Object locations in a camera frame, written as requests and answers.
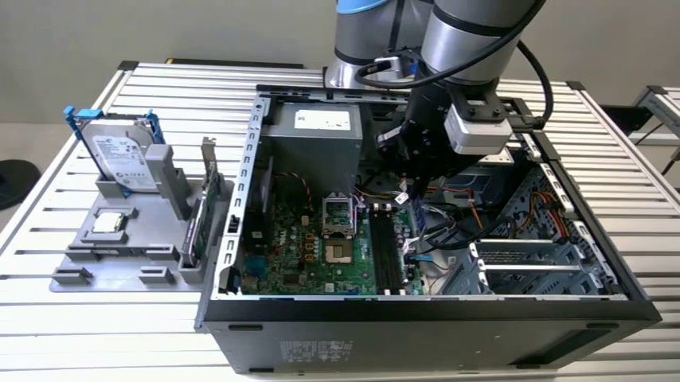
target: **white wall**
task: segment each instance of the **white wall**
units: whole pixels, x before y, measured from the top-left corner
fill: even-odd
[[[0,0],[0,121],[59,122],[90,106],[120,60],[299,62],[331,57],[333,0]],[[553,79],[629,103],[680,85],[677,0],[551,0],[525,41]],[[516,57],[508,78],[533,78]]]

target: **robotic arm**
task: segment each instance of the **robotic arm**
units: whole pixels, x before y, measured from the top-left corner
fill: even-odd
[[[416,3],[429,2],[396,0],[361,3],[365,6],[372,4],[370,12],[376,16],[390,6],[402,4],[404,9],[413,10]],[[545,0],[437,0],[420,52],[418,49],[405,49],[408,55],[376,57],[370,64],[351,68],[354,82],[342,83],[345,87],[365,85],[412,89],[405,120],[378,135],[377,147],[390,170],[414,180],[413,193],[422,193],[434,178],[452,177],[484,156],[498,154],[513,129],[543,129],[552,113],[552,92],[536,57],[520,42],[520,34],[544,3]],[[347,22],[346,16],[338,17],[338,30]],[[418,38],[418,24],[405,30],[410,40]],[[338,55],[338,52],[342,53],[338,45],[337,39],[335,56],[341,60],[349,55]],[[389,48],[394,50],[402,46],[397,43]],[[498,79],[516,47],[541,77],[547,93],[544,117],[525,115],[512,102],[501,102],[496,96]],[[386,78],[386,73],[392,74],[392,78],[410,74],[405,69],[409,58],[414,60],[416,80],[396,82],[369,78],[381,79],[381,75]],[[333,69],[327,71],[331,76],[337,74]]]

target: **case label sticker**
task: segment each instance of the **case label sticker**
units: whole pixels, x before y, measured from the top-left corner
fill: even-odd
[[[346,362],[354,341],[281,341],[286,362]]]

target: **gray floor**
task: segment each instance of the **gray floor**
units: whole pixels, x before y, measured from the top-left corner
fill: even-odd
[[[0,123],[0,161],[24,159],[44,171],[70,137],[71,130],[63,124]],[[17,206],[0,211],[0,231]]]
[[[26,159],[44,170],[70,137],[64,124],[0,123],[0,160]],[[641,152],[660,169],[668,162],[675,147],[644,146]],[[680,187],[680,165],[672,169],[667,179]],[[0,211],[0,231],[17,207]]]

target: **circuit board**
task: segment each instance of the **circuit board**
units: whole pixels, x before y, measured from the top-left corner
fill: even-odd
[[[351,240],[323,238],[319,213],[301,215],[303,212],[286,204],[278,204],[273,212],[273,242],[265,256],[246,259],[243,293],[377,294],[368,210],[357,209]],[[406,210],[396,211],[392,218],[400,243],[412,234]],[[418,269],[413,280],[404,290],[421,294]]]

